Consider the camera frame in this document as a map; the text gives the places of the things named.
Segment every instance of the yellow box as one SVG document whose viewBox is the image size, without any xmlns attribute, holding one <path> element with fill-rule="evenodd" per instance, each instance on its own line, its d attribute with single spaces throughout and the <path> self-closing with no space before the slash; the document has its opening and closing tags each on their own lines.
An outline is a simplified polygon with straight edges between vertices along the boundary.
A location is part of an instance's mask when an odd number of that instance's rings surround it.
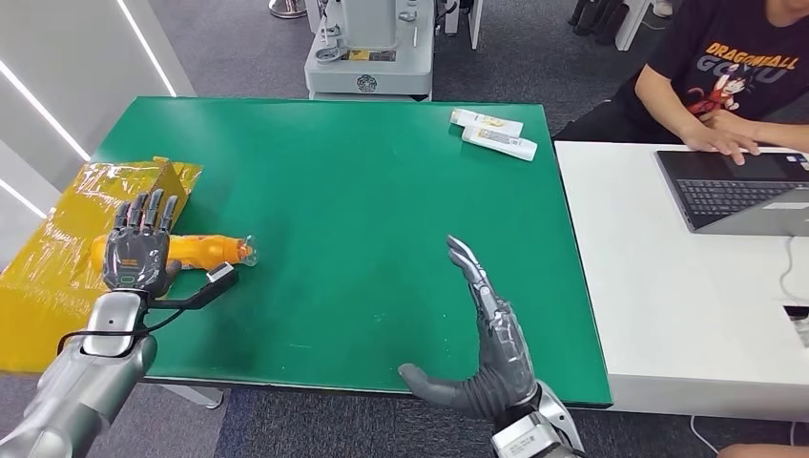
<svg viewBox="0 0 809 458">
<path fill-rule="evenodd" d="M 90 247 L 112 229 L 118 206 L 163 189 L 160 212 L 168 196 L 177 196 L 176 221 L 200 171 L 157 157 L 85 164 L 0 275 L 0 371 L 41 372 L 59 338 L 85 326 L 93 302 L 108 290 L 90 266 Z"/>
</svg>

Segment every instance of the light strip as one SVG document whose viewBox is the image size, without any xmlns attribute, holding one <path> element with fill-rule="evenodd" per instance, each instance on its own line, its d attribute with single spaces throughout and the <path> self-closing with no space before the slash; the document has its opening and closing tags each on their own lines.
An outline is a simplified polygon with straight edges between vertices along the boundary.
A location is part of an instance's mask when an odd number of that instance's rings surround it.
<svg viewBox="0 0 809 458">
<path fill-rule="evenodd" d="M 29 91 L 28 88 L 25 87 L 23 82 L 20 81 L 20 78 L 18 78 L 14 73 L 12 73 L 11 69 L 8 66 L 6 66 L 6 64 L 4 64 L 2 60 L 0 60 L 0 73 L 2 73 L 6 77 L 6 79 L 8 79 L 8 81 L 11 83 L 11 85 L 14 88 L 16 88 L 16 90 L 19 93 L 21 93 L 26 98 L 26 100 L 28 100 L 29 103 L 31 103 L 33 108 L 37 112 L 39 112 L 42 115 L 42 117 L 45 118 L 46 121 L 48 121 L 48 124 L 51 124 L 51 127 L 53 127 L 53 129 L 56 130 L 59 136 L 64 138 L 64 140 L 67 141 L 69 145 L 71 145 L 71 148 L 73 148 L 73 150 L 76 151 L 76 153 L 79 156 L 81 156 L 82 159 L 86 161 L 90 160 L 90 155 L 88 155 L 87 152 L 84 151 L 84 149 L 81 147 L 81 145 L 79 145 L 78 142 L 75 141 L 75 139 L 70 134 L 68 134 L 68 131 L 66 131 L 65 128 L 62 127 L 61 124 L 59 124 L 59 121 L 57 121 L 56 118 L 53 117 L 51 112 L 49 112 L 45 108 L 45 106 L 43 106 L 39 102 L 39 100 L 37 100 L 37 98 L 33 96 L 31 91 Z"/>
<path fill-rule="evenodd" d="M 176 97 L 175 88 L 172 87 L 172 83 L 169 82 L 169 78 L 166 76 L 166 73 L 163 71 L 163 68 L 160 67 L 160 64 L 157 62 L 157 57 L 155 57 L 155 53 L 152 52 L 152 48 L 149 47 L 149 43 L 146 42 L 146 37 L 143 36 L 143 33 L 140 31 L 140 27 L 137 26 L 135 19 L 132 17 L 132 14 L 129 12 L 124 0 L 117 0 L 118 6 L 123 11 L 124 15 L 129 21 L 129 25 L 132 26 L 132 30 L 135 32 L 137 39 L 140 41 L 140 46 L 143 47 L 143 50 L 149 55 L 149 59 L 152 61 L 152 65 L 155 66 L 155 70 L 157 70 L 157 74 L 160 75 L 160 79 L 163 80 L 163 84 L 166 85 L 166 89 L 169 91 L 169 94 L 172 97 Z"/>
<path fill-rule="evenodd" d="M 32 212 L 34 212 L 38 217 L 45 219 L 45 214 L 42 213 L 42 210 L 36 208 L 34 204 L 31 203 L 30 200 L 23 197 L 22 194 L 18 193 L 16 189 L 12 188 L 6 181 L 0 179 L 0 188 L 5 189 L 9 192 L 12 196 L 14 196 L 17 200 L 23 203 L 26 207 L 29 208 Z"/>
</svg>

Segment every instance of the white machine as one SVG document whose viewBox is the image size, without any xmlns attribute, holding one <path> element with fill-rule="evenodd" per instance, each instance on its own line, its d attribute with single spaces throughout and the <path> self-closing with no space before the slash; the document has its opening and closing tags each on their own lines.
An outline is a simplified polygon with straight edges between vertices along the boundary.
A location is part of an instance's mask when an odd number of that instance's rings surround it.
<svg viewBox="0 0 809 458">
<path fill-rule="evenodd" d="M 432 98 L 434 0 L 319 0 L 309 98 Z"/>
</svg>

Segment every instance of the white cable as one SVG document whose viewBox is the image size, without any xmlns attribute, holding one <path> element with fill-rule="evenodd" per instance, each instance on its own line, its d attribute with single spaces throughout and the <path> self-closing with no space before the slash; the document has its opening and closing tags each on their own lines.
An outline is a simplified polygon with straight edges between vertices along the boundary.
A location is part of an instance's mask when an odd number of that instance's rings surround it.
<svg viewBox="0 0 809 458">
<path fill-rule="evenodd" d="M 648 23 L 648 22 L 646 22 L 646 21 L 642 21 L 642 22 L 641 22 L 641 24 L 643 24 L 644 26 L 646 26 L 646 27 L 647 27 L 647 29 L 649 29 L 649 30 L 651 30 L 651 31 L 665 31 L 665 30 L 666 30 L 666 28 L 665 28 L 665 27 L 655 27 L 655 26 L 653 26 L 653 25 L 649 24 L 649 23 Z"/>
<path fill-rule="evenodd" d="M 702 441 L 703 444 L 708 446 L 708 448 L 710 448 L 718 456 L 719 455 L 719 450 L 717 450 L 716 447 L 714 447 L 710 442 L 708 442 L 707 439 L 702 437 L 701 434 L 696 432 L 696 428 L 694 427 L 694 418 L 696 418 L 696 415 L 691 416 L 691 432 L 694 434 L 694 436 L 696 436 L 697 439 Z"/>
<path fill-rule="evenodd" d="M 784 243 L 785 246 L 786 246 L 786 257 L 787 257 L 787 260 L 788 260 L 788 264 L 787 264 L 786 270 L 781 274 L 780 277 L 778 277 L 778 284 L 780 284 L 780 286 L 781 286 L 781 292 L 783 292 L 784 295 L 786 295 L 787 298 L 789 298 L 792 301 L 795 301 L 796 305 L 801 305 L 801 302 L 809 303 L 809 299 L 800 298 L 800 297 L 792 294 L 786 288 L 786 284 L 784 282 L 786 280 L 786 278 L 789 277 L 789 274 L 792 273 L 792 268 L 794 266 L 793 259 L 792 259 L 792 240 L 794 240 L 794 239 L 795 239 L 795 236 L 791 236 Z"/>
</svg>

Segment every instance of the white wall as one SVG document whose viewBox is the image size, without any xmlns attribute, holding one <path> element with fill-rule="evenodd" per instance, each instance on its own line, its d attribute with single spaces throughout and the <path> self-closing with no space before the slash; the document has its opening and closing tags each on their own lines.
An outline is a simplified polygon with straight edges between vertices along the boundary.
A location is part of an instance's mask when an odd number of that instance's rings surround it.
<svg viewBox="0 0 809 458">
<path fill-rule="evenodd" d="M 125 1 L 176 93 L 193 96 L 149 3 Z M 0 0 L 0 61 L 89 155 L 136 96 L 169 95 L 116 0 Z M 0 179 L 47 212 L 82 163 L 0 75 Z M 2 266 L 39 217 L 0 195 Z"/>
<path fill-rule="evenodd" d="M 48 213 L 59 199 L 59 192 L 0 140 L 3 181 L 23 195 L 34 207 Z M 0 189 L 0 269 L 14 259 L 31 233 L 42 222 L 24 203 Z"/>
</svg>

